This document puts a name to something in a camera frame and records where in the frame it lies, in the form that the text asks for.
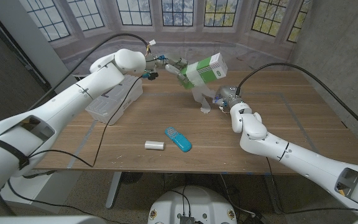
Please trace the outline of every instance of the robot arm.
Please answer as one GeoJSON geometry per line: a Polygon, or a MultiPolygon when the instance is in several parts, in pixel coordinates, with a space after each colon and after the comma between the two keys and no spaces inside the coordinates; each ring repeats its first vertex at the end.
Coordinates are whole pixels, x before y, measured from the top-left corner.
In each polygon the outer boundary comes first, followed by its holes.
{"type": "Polygon", "coordinates": [[[45,156],[63,128],[93,99],[119,84],[127,72],[145,70],[145,56],[121,49],[97,60],[91,75],[70,86],[38,108],[0,121],[0,189],[11,176],[21,176],[45,156]]]}
{"type": "Polygon", "coordinates": [[[230,107],[232,129],[242,133],[243,150],[274,159],[317,183],[349,208],[358,209],[358,165],[329,159],[267,131],[258,113],[236,96],[236,87],[222,86],[215,98],[230,107]]]}

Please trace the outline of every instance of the green and white box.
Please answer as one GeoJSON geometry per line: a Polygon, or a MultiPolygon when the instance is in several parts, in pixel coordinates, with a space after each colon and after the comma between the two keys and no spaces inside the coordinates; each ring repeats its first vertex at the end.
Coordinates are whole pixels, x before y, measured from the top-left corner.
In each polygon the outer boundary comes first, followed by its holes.
{"type": "Polygon", "coordinates": [[[182,75],[187,77],[188,82],[180,80],[186,89],[194,86],[202,86],[205,83],[226,77],[227,65],[222,54],[218,53],[199,62],[188,65],[181,70],[182,75]]]}

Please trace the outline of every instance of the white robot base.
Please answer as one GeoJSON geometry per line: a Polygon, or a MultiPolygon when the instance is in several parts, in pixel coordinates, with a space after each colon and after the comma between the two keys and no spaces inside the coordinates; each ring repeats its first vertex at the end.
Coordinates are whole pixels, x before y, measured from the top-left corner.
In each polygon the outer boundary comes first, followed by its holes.
{"type": "Polygon", "coordinates": [[[187,200],[182,198],[182,187],[173,189],[163,194],[152,205],[148,224],[168,224],[168,223],[203,223],[203,224],[235,224],[236,215],[231,204],[222,196],[211,189],[195,185],[185,188],[184,195],[187,200]]]}

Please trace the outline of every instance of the plastic container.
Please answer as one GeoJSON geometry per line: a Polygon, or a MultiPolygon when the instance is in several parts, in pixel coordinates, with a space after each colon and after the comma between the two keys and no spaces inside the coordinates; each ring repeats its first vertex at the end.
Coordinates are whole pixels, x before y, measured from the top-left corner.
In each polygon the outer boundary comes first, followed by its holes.
{"type": "MultiPolygon", "coordinates": [[[[113,89],[103,93],[97,97],[92,103],[85,108],[85,110],[92,116],[96,121],[107,124],[111,116],[116,112],[119,105],[127,95],[128,90],[134,84],[138,77],[132,75],[125,75],[124,80],[115,86],[113,89]]],[[[118,112],[110,120],[109,125],[113,125],[123,114],[124,110],[131,105],[131,103],[138,99],[143,94],[142,80],[138,80],[131,92],[128,94],[124,104],[119,108],[118,112]]]]}

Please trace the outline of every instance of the white cap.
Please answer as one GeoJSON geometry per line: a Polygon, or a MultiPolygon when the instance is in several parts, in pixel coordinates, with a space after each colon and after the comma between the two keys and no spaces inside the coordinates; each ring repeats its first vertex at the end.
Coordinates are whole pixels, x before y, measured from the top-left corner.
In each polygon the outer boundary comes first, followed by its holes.
{"type": "Polygon", "coordinates": [[[164,147],[164,142],[146,141],[146,143],[144,144],[145,149],[164,150],[164,147]]]}

